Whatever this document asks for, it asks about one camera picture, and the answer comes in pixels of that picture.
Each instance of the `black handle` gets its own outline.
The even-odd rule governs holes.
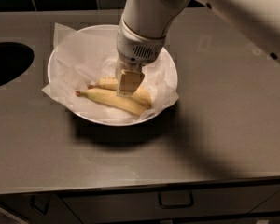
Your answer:
[[[189,192],[189,203],[186,204],[174,204],[174,205],[168,205],[164,204],[161,200],[161,193],[158,193],[158,200],[159,200],[159,206],[163,209],[177,209],[177,208],[189,208],[194,205],[194,198],[191,192]]]
[[[34,210],[36,210],[37,212],[39,212],[40,214],[45,216],[48,213],[48,210],[49,210],[49,202],[46,202],[44,204],[44,206],[42,206],[42,207],[38,207],[35,204],[35,197],[36,196],[34,195],[30,199],[30,206],[31,206],[31,208],[33,208]]]

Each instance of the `white parchment paper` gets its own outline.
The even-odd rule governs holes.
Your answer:
[[[175,65],[164,49],[158,60],[146,67],[142,85],[152,98],[152,108],[141,117],[126,111],[76,97],[101,77],[113,77],[118,58],[116,34],[118,26],[95,26],[73,30],[56,24],[54,51],[49,59],[49,84],[42,91],[84,119],[114,126],[132,125],[157,116],[178,100]]]

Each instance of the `black oval hole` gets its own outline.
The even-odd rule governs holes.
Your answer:
[[[0,86],[20,76],[32,64],[31,48],[16,42],[0,42]]]

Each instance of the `banana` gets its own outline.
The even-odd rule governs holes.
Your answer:
[[[86,91],[76,91],[76,96],[84,96],[94,102],[111,105],[133,113],[137,116],[140,116],[144,111],[147,110],[146,106],[137,103],[130,97],[119,97],[116,95],[115,91],[111,90],[92,88]]]
[[[115,77],[103,77],[100,78],[94,87],[115,91],[118,86],[118,81]],[[146,105],[147,108],[151,108],[152,102],[149,92],[144,87],[140,86],[137,91],[130,97],[141,105]]]

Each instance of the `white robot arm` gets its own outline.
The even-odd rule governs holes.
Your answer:
[[[280,63],[280,0],[197,0]],[[154,62],[173,19],[189,0],[127,0],[119,25],[118,94],[141,84],[141,67]]]

